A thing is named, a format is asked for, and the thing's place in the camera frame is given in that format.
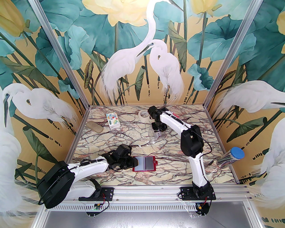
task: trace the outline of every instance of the wallpaper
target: wallpaper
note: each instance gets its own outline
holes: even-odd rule
[[[65,159],[85,109],[59,60],[46,57],[57,56],[28,1],[0,3],[0,226],[30,227],[35,186]]]
[[[40,1],[95,105],[202,103],[250,2]],[[238,54],[254,45],[247,35]],[[56,64],[52,53],[45,55]]]
[[[247,34],[253,50],[237,56],[208,107],[226,150],[245,152],[233,167],[267,228],[285,226],[284,6],[263,1]]]

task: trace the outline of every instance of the blue bottle cap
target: blue bottle cap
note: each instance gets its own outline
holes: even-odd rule
[[[231,149],[231,155],[233,157],[235,157],[236,159],[242,159],[245,157],[245,153],[243,152],[242,149],[240,149],[239,147],[233,147]]]

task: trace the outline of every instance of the egret beak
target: egret beak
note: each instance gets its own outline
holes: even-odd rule
[[[177,5],[173,0],[169,0],[169,1],[170,1],[170,3],[171,3],[172,5],[176,6],[178,9],[180,9],[180,10],[183,11],[183,9],[181,9],[180,6]]]
[[[284,105],[284,106],[285,106],[285,103],[281,103],[281,102],[271,102],[271,104],[275,104],[275,105]]]
[[[5,123],[5,127],[7,127],[7,116],[8,116],[8,98],[9,96],[6,96],[4,99],[4,123]]]
[[[138,55],[137,55],[137,57],[140,55],[140,54],[142,54],[142,53],[144,53],[150,46],[152,46],[153,44],[148,44]]]

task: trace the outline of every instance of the masking tape roll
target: masking tape roll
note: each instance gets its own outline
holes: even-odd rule
[[[151,120],[149,118],[149,113],[147,112],[146,109],[139,111],[139,120],[142,123],[151,123]]]

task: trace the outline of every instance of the marble tabletop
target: marble tabletop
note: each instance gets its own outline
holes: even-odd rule
[[[138,106],[98,106],[90,110],[87,121],[94,121],[104,127],[103,132],[96,133],[86,125],[72,158],[76,163],[84,158],[95,159],[99,155],[114,150],[120,144],[132,146],[132,156],[155,156],[158,164],[153,172],[133,172],[132,169],[115,172],[113,170],[93,175],[101,185],[161,185],[191,184],[192,172],[187,157],[180,149],[180,139],[175,131],[168,128],[164,138],[150,142],[150,123],[142,123],[138,112],[148,109],[150,105]],[[234,183],[230,168],[220,169],[216,159],[223,152],[212,130],[202,105],[166,105],[166,108],[177,114],[183,121],[197,124],[202,136],[212,148],[212,153],[203,156],[205,172],[211,183]],[[116,112],[121,127],[110,130],[106,114]],[[204,153],[210,151],[205,143]]]

